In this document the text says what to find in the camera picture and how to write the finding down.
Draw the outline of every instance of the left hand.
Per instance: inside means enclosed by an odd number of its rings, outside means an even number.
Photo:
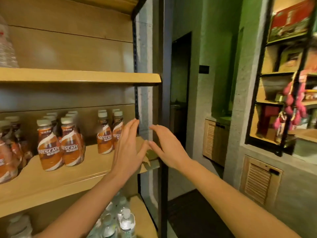
[[[140,151],[136,150],[136,135],[139,120],[133,119],[125,125],[116,145],[111,172],[125,179],[125,182],[137,171],[149,148],[145,140]]]

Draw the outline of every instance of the metal upright post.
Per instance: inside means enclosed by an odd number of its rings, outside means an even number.
[[[170,126],[173,0],[159,0],[159,55],[162,84],[159,86],[158,122]],[[158,237],[167,237],[168,167],[158,169]]]

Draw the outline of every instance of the shelving unit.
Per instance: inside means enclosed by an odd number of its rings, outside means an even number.
[[[0,68],[0,82],[161,83],[159,74]]]
[[[154,7],[159,13],[159,74],[138,73],[136,16],[145,2],[0,0],[0,14],[9,25],[20,66],[0,68],[5,103],[0,116],[22,117],[22,129],[23,124],[28,126],[34,150],[34,125],[46,112],[61,117],[67,110],[78,110],[84,119],[81,131],[89,141],[95,139],[98,109],[120,108],[125,121],[139,118],[138,86],[158,85],[158,123],[169,126],[172,0],[159,0]],[[34,103],[23,103],[26,96],[36,97]],[[137,137],[137,149],[142,142]],[[33,157],[18,177],[0,185],[0,236],[5,236],[2,224],[15,212],[27,212],[34,231],[45,229],[110,171],[113,153],[100,155],[97,145],[89,145],[82,164],[51,172],[43,171],[39,157]],[[140,174],[153,169],[158,169],[157,224],[141,196]],[[167,186],[167,166],[148,151],[137,174],[122,188],[130,197],[138,237],[167,237]]]
[[[137,137],[137,150],[143,141]],[[39,156],[33,157],[17,178],[0,185],[0,217],[93,188],[111,170],[113,154],[100,155],[97,145],[90,145],[82,164],[63,166],[54,172],[45,172]],[[139,173],[155,168],[159,168],[157,156],[148,152]]]
[[[311,10],[311,4],[314,4],[308,22],[306,22],[308,23],[307,31],[278,40],[268,41],[269,38],[275,38],[274,35],[283,35],[282,31],[284,27],[287,33],[288,24],[292,25],[292,27],[296,26],[296,23],[292,23],[292,16],[287,19],[290,23],[285,24],[283,27],[272,26],[274,21],[272,13],[279,13],[279,11],[297,5],[298,3],[304,3],[303,7],[307,8],[305,9],[306,12],[308,12],[308,9]],[[285,103],[283,101],[275,101],[275,96],[277,93],[281,93],[291,82],[295,69],[297,69],[292,90],[294,100],[297,98],[299,74],[305,68],[308,51],[312,47],[315,10],[316,0],[269,0],[267,3],[266,22],[245,143],[273,152],[277,156],[282,156],[283,152],[291,150],[286,150],[285,147],[287,146],[286,143],[293,140],[293,137],[288,136],[292,116],[287,116],[283,133],[277,136],[277,132],[275,132],[275,139],[272,139],[274,135],[272,124],[279,112],[285,108]],[[282,15],[286,15],[287,12],[280,12],[280,14],[281,15],[277,16],[278,18],[281,18]],[[272,35],[270,34],[271,26],[276,28]],[[282,62],[282,53],[286,50],[288,51],[288,47],[293,48],[290,54],[292,55],[294,53],[296,56],[292,64],[293,66],[291,66],[293,70],[291,70],[289,66],[283,66],[284,62]],[[292,60],[290,54],[284,53],[283,57],[285,58],[286,55],[288,55],[287,58]],[[314,79],[315,76],[315,73],[309,73],[307,79]],[[315,107],[315,104],[317,104],[315,100],[303,101],[303,105],[306,106],[307,109]]]

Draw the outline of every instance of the forearm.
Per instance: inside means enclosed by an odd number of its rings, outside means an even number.
[[[235,237],[299,237],[275,216],[208,171],[198,162],[188,159],[179,171],[208,200]]]
[[[37,238],[86,237],[113,196],[125,183],[125,178],[109,173]]]

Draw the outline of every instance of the right hand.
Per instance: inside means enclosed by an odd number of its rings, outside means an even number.
[[[153,141],[149,141],[151,149],[171,168],[180,170],[185,161],[190,157],[184,150],[182,144],[166,127],[161,125],[151,125],[159,138],[162,149]]]

